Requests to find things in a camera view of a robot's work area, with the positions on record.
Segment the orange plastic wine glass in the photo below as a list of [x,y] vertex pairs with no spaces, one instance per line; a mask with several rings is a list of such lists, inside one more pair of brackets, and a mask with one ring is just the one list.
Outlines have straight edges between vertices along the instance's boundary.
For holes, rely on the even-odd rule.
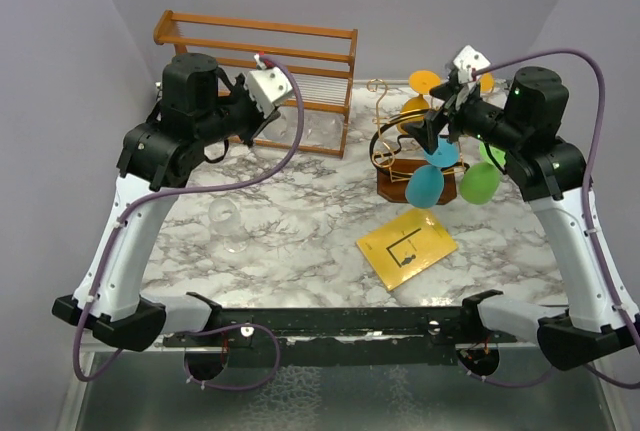
[[494,91],[496,82],[491,73],[484,73],[478,79],[478,84],[480,87],[480,92],[482,94],[487,94]]
[[413,72],[408,79],[409,87],[416,93],[402,106],[401,113],[407,114],[414,111],[430,109],[433,98],[429,91],[441,83],[441,78],[433,71],[418,70]]

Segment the blue plastic wine glass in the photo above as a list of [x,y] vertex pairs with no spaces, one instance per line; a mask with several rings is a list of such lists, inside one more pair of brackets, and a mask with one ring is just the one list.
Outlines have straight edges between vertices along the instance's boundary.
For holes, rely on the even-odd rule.
[[427,164],[411,176],[405,189],[407,202],[415,208],[428,209],[437,204],[445,186],[443,170],[459,160],[459,150],[444,137],[439,137],[433,153],[424,152]]

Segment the green plastic wine glass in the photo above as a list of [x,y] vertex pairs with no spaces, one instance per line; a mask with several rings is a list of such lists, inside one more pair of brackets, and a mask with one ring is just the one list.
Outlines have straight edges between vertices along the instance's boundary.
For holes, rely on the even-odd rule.
[[506,153],[486,143],[479,145],[482,160],[466,171],[459,183],[459,194],[468,203],[484,205],[495,195],[505,175]]

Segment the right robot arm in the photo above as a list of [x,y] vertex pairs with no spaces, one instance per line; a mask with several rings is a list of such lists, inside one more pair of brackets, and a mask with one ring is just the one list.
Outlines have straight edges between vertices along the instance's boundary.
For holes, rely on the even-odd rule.
[[494,331],[536,344],[566,371],[639,341],[639,307],[626,291],[597,228],[590,160],[558,135],[569,91],[552,70],[518,70],[506,103],[486,102],[456,71],[433,87],[441,100],[408,134],[428,153],[442,129],[451,141],[467,135],[506,154],[504,170],[542,225],[555,257],[568,307],[564,312],[490,290],[464,299],[461,334],[481,342]]

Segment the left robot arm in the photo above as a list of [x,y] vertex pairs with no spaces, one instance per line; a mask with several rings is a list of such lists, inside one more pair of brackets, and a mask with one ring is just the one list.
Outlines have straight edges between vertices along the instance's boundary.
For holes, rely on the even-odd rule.
[[255,69],[235,79],[207,54],[178,54],[165,66],[152,112],[123,139],[112,208],[91,265],[76,290],[52,307],[74,326],[75,353],[85,331],[117,351],[144,351],[176,332],[202,346],[218,339],[213,302],[194,293],[145,297],[143,274],[177,199],[203,191],[188,181],[212,161],[206,148],[232,137],[252,146],[298,94],[290,71],[271,56],[257,56]]

